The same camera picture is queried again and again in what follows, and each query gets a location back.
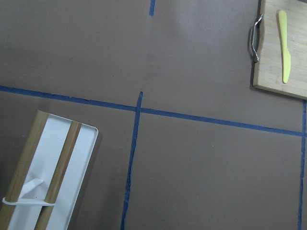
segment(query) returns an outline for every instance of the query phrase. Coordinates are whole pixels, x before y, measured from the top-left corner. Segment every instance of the wooden dowel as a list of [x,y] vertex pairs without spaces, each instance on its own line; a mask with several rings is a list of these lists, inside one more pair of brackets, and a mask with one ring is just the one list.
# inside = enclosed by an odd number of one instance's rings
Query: wooden dowel
[[[75,146],[79,131],[81,129],[81,123],[72,121],[66,136],[56,169],[53,173],[49,189],[46,194],[45,202],[55,203],[61,188],[61,184],[71,158],[73,148]],[[35,230],[45,230],[49,222],[53,206],[42,207],[39,217],[36,222]]]
[[[33,156],[38,146],[39,140],[45,128],[48,113],[38,111],[32,124],[27,141],[25,142],[23,151],[20,155],[16,170],[13,174],[10,186],[7,191],[5,200],[8,202],[17,202],[25,178],[28,174]],[[0,211],[0,230],[6,230],[11,221],[15,206],[10,206],[2,203]]]

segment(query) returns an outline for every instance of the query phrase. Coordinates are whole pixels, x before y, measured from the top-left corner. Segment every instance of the floor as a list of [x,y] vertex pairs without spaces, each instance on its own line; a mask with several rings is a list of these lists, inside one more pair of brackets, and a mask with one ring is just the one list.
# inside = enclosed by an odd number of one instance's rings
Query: floor
[[307,229],[306,102],[251,87],[257,0],[0,3],[0,196],[36,110],[98,128],[69,229]]

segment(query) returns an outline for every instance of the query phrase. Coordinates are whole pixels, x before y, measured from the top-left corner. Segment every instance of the bamboo cutting board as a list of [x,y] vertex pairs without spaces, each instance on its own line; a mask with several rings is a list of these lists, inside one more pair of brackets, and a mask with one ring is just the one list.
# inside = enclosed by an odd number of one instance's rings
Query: bamboo cutting board
[[[260,39],[255,63],[253,86],[298,98],[307,99],[307,1],[262,0]],[[282,47],[278,27],[278,11],[287,13],[288,50],[291,71],[283,83]]]

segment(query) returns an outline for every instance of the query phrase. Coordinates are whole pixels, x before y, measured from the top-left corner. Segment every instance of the yellow butter knife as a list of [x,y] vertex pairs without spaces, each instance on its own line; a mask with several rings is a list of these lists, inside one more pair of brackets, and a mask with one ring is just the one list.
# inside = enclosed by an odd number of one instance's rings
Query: yellow butter knife
[[283,50],[283,82],[286,84],[290,75],[291,55],[287,47],[287,14],[285,11],[278,12],[278,20]]

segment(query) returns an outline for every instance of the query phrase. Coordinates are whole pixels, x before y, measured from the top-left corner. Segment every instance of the cutting board handle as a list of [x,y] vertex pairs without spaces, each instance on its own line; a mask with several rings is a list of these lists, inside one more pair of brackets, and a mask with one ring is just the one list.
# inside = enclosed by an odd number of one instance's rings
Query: cutting board handle
[[261,14],[259,18],[255,21],[254,26],[251,30],[250,47],[253,52],[254,62],[258,62],[260,60],[260,56],[255,49],[254,43],[255,43],[256,26],[261,22],[262,18],[263,18],[263,14]]

